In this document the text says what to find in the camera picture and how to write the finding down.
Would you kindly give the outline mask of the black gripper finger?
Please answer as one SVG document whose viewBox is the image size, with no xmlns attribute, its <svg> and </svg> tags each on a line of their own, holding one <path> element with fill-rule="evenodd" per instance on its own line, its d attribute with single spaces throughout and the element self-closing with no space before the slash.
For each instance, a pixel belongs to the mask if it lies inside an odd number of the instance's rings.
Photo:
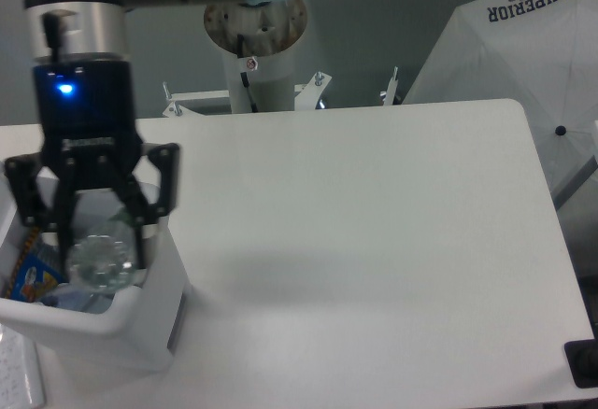
<svg viewBox="0 0 598 409">
<path fill-rule="evenodd" d="M 74 243 L 72 222 L 78 198 L 75 196 L 76 161 L 62 160 L 53 193 L 52 205 L 45 204 L 37 184 L 42 169 L 41 153 L 22 154 L 6 159 L 5 176 L 16 203 L 21 222 L 37 227 L 46 235 L 46 243 L 57 246 L 62 268 Z"/>
<path fill-rule="evenodd" d="M 134 232 L 137 268 L 140 270 L 149 267 L 148 254 L 143 241 L 144 229 L 156 225 L 160 219 L 169 216 L 178 204 L 180 155 L 181 148 L 177 143 L 153 144 L 144 153 L 159 176 L 159 185 L 153 202 L 148 200 L 132 172 L 124 173 L 115 169 L 111 173 L 111 189 L 124 204 L 130 217 Z"/>
</svg>

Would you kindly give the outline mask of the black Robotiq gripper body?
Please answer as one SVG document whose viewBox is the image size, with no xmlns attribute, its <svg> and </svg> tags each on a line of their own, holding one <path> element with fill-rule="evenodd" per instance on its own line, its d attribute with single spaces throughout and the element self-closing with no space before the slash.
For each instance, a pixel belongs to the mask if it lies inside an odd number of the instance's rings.
<svg viewBox="0 0 598 409">
<path fill-rule="evenodd" d="M 97 158 L 118 173 L 133 172 L 142 140 L 135 127 L 130 64 L 87 60 L 33 68 L 38 115 L 44 134 L 42 164 L 65 180 L 65 161 L 75 161 L 75 189 L 106 189 Z"/>
</svg>

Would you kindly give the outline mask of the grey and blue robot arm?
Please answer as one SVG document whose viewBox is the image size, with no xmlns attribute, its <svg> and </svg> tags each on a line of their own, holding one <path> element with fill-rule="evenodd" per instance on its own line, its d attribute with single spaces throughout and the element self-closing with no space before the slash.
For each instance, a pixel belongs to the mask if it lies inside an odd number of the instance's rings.
<svg viewBox="0 0 598 409">
<path fill-rule="evenodd" d="M 71 282 L 133 285 L 150 267 L 150 227 L 177 204 L 179 145 L 147 144 L 136 130 L 127 10 L 276 1 L 23 0 L 43 144 L 8 158 L 5 173 L 22 223 L 57 245 Z"/>
</svg>

